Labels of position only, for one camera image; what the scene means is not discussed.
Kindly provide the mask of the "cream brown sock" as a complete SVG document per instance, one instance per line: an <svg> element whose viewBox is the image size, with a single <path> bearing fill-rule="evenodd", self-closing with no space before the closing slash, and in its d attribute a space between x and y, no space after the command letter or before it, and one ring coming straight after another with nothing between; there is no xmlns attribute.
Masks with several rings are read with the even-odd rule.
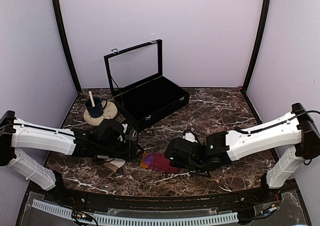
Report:
<svg viewBox="0 0 320 226"><path fill-rule="evenodd" d="M103 165L116 173L120 168L122 168L125 165L126 161L123 159L115 158L110 161L106 161Z"/></svg>

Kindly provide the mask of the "magenta purple sock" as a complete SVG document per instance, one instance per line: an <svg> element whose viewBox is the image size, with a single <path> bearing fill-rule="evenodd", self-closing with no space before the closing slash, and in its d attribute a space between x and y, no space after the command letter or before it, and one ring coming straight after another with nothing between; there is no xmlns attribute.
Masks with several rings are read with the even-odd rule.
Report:
<svg viewBox="0 0 320 226"><path fill-rule="evenodd" d="M166 173L177 173L179 171L177 167L171 166L171 161L165 158L162 153L144 153L140 167Z"/></svg>

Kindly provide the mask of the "black display box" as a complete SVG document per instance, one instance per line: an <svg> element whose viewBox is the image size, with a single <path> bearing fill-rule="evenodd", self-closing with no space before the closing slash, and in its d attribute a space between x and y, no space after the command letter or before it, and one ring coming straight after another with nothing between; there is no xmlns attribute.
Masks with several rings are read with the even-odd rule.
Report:
<svg viewBox="0 0 320 226"><path fill-rule="evenodd" d="M190 94L163 75L163 42L112 49L104 63L111 95L137 132L189 104Z"/></svg>

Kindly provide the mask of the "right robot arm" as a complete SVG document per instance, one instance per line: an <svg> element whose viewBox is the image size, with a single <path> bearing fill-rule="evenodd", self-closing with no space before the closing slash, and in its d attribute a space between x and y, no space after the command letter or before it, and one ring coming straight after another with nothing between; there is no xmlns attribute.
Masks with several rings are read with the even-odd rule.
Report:
<svg viewBox="0 0 320 226"><path fill-rule="evenodd" d="M191 131L170 141L164 157L170 165L192 172L210 173L249 155L286 146L275 166L261 178L255 199L266 203L301 166L320 155L320 132L311 117L316 110L306 110L301 103L272 121L245 129L221 131L200 143Z"/></svg>

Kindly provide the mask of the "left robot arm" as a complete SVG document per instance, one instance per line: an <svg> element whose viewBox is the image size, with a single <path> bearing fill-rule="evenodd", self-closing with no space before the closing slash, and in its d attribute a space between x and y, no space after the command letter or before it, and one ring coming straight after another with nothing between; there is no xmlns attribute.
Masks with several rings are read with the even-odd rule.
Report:
<svg viewBox="0 0 320 226"><path fill-rule="evenodd" d="M126 138L130 125L104 119L87 130L52 128L26 122L8 110L0 119L0 165L12 168L50 192L60 204L71 199L60 173L40 165L23 149L38 149L77 158L134 160L144 153L138 140Z"/></svg>

